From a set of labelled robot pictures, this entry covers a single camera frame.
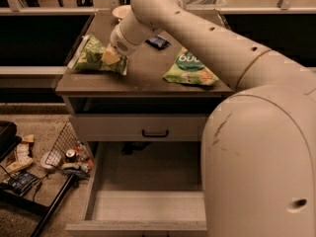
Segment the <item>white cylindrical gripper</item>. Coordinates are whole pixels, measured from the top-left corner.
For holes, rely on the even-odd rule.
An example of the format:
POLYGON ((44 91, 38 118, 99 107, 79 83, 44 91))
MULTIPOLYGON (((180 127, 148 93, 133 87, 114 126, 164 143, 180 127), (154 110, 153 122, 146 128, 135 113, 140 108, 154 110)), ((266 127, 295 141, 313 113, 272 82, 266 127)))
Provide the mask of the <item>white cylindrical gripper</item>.
POLYGON ((110 44, 102 56, 107 65, 119 62, 120 54, 133 54, 146 40, 161 32, 160 29, 141 23, 132 11, 115 26, 110 36, 110 44))

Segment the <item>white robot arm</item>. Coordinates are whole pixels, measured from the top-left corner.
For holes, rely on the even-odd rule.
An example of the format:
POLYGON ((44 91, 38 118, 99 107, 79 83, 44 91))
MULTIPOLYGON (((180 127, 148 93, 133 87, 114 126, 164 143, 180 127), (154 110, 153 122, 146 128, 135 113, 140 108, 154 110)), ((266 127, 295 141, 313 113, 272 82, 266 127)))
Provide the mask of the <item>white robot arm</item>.
POLYGON ((316 75, 196 16, 181 0, 130 0, 115 52, 167 32, 234 95, 210 115, 201 176, 208 237, 316 237, 316 75))

